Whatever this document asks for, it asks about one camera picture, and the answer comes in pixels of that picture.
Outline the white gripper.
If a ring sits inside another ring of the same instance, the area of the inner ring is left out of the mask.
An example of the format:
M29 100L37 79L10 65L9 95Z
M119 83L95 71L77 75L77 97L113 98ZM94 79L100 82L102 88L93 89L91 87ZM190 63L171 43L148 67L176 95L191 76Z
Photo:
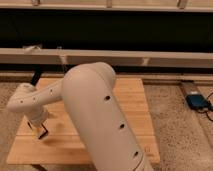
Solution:
M28 123L35 135L42 135L45 129L41 126L48 118L48 111L44 107L33 108L25 113Z

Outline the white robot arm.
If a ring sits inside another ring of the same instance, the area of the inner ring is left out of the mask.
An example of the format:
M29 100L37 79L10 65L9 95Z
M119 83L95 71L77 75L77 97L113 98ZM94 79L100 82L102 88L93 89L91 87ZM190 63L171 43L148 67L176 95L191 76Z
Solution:
M23 83L7 108L38 126L44 106L62 101L97 171L154 171L113 93L116 74L104 62L81 64L43 89Z

